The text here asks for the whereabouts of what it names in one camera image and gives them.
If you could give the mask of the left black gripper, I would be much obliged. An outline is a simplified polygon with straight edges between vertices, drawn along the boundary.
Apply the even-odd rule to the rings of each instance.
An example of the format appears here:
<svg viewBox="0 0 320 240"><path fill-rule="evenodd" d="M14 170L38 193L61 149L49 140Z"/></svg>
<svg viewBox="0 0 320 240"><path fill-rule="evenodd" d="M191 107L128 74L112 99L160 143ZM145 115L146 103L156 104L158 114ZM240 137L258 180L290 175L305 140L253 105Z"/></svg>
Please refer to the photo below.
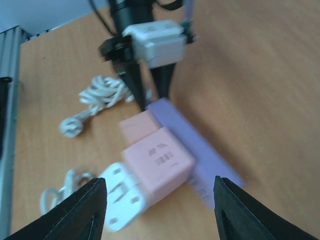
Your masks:
<svg viewBox="0 0 320 240"><path fill-rule="evenodd" d="M115 36L105 40L98 51L104 60L112 61L116 74L122 79L143 112L146 108L145 89L140 65L134 59L133 41L130 35ZM168 98L176 63L150 69L159 98Z"/></svg>

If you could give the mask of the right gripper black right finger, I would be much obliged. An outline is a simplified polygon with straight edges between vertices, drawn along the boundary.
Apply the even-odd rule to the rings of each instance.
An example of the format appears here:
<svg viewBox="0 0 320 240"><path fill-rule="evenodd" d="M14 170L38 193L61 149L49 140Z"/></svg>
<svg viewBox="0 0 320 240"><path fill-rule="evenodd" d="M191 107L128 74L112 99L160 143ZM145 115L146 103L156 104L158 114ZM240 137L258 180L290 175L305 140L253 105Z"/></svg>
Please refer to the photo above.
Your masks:
<svg viewBox="0 0 320 240"><path fill-rule="evenodd" d="M226 177L215 177L215 218L221 240L315 240Z"/></svg>

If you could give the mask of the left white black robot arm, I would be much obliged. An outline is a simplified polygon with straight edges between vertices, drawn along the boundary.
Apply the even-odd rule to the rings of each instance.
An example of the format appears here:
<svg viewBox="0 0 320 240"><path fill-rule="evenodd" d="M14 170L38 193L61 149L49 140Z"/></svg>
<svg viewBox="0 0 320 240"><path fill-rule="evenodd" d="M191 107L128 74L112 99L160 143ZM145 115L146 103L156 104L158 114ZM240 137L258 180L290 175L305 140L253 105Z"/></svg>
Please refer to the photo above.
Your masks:
<svg viewBox="0 0 320 240"><path fill-rule="evenodd" d="M176 63L183 59L187 44L183 26L171 19L155 20L152 0L110 0L112 31L94 1L89 4L112 36L99 47L100 55L112 63L140 110L148 104L140 61L148 66L158 96L168 97Z"/></svg>

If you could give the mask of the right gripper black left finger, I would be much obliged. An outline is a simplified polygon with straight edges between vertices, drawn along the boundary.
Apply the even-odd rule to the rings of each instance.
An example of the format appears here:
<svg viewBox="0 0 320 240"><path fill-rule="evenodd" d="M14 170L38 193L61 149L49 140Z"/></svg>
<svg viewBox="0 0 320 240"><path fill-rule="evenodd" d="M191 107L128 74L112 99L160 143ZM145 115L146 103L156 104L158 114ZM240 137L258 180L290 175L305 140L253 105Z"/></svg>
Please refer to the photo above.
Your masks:
<svg viewBox="0 0 320 240"><path fill-rule="evenodd" d="M93 178L8 240L100 240L107 207L104 178Z"/></svg>

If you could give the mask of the purple power strip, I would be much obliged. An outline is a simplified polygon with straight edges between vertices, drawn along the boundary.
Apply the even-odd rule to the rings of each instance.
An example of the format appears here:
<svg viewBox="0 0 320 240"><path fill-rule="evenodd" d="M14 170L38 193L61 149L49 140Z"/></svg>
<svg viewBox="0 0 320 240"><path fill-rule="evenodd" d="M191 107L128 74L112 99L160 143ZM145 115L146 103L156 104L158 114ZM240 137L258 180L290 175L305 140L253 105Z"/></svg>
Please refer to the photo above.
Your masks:
<svg viewBox="0 0 320 240"><path fill-rule="evenodd" d="M167 98L150 103L146 109L162 127L168 128L195 158L188 182L210 209L215 209L213 190L216 176L228 178L239 187L245 185L241 176Z"/></svg>

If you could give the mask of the white plug adapter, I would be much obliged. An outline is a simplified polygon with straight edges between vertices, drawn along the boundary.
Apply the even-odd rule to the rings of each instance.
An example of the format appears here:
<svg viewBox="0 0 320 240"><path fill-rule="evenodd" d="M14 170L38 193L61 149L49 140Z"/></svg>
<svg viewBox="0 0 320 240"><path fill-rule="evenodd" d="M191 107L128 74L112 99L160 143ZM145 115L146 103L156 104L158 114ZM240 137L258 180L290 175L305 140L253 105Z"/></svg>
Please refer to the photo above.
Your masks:
<svg viewBox="0 0 320 240"><path fill-rule="evenodd" d="M115 162L100 175L105 179L107 204L104 226L117 232L128 226L150 206L142 182L122 162Z"/></svg>

